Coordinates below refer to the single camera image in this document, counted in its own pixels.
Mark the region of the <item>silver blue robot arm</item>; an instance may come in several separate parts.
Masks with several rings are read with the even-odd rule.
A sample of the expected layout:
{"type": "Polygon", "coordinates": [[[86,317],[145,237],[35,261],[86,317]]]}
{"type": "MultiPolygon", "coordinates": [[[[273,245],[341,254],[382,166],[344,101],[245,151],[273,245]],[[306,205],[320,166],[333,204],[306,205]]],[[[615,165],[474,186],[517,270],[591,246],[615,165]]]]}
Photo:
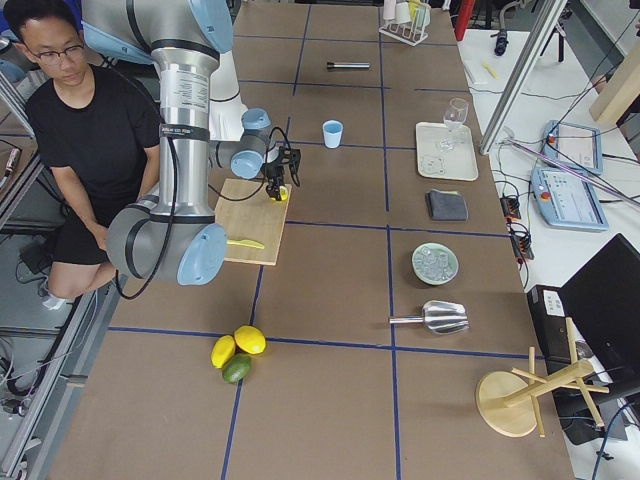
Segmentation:
{"type": "Polygon", "coordinates": [[[112,221],[108,258],[144,281],[208,283],[227,250],[209,205],[211,167],[261,177],[262,189],[279,201],[299,181],[300,152],[275,141],[264,110],[244,105],[225,2],[86,1],[82,24],[90,48],[151,65],[160,81],[160,179],[112,221]]]}

